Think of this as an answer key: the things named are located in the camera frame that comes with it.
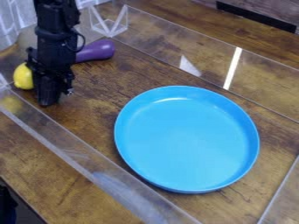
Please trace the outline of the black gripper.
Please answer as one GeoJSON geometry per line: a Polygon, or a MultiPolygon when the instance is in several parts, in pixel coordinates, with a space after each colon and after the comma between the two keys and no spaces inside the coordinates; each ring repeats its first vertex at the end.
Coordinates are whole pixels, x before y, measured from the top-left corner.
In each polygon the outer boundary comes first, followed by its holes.
{"type": "Polygon", "coordinates": [[[34,0],[34,8],[38,48],[27,48],[27,66],[37,78],[38,102],[51,106],[59,102],[62,94],[74,93],[75,75],[70,70],[77,53],[83,49],[83,46],[78,47],[79,37],[85,39],[75,29],[81,11],[75,0],[34,0]]]}

